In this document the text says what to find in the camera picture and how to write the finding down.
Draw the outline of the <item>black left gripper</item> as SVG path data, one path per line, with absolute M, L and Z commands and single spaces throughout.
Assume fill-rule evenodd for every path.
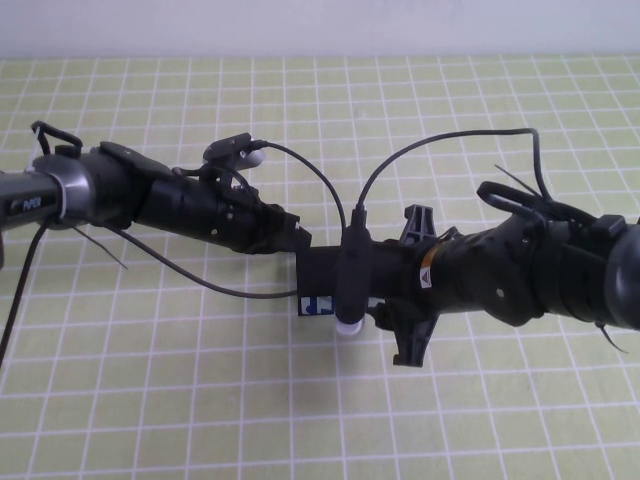
M 300 217 L 268 204 L 252 186 L 164 173 L 136 175 L 138 224 L 243 254 L 295 253 L 311 246 Z

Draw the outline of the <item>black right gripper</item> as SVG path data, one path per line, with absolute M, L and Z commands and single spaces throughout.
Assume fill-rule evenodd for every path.
M 393 364 L 421 367 L 439 319 L 428 296 L 435 252 L 444 239 L 436 235 L 432 208 L 411 205 L 404 217 L 399 239 L 374 244 L 371 317 L 378 329 L 394 334 Z

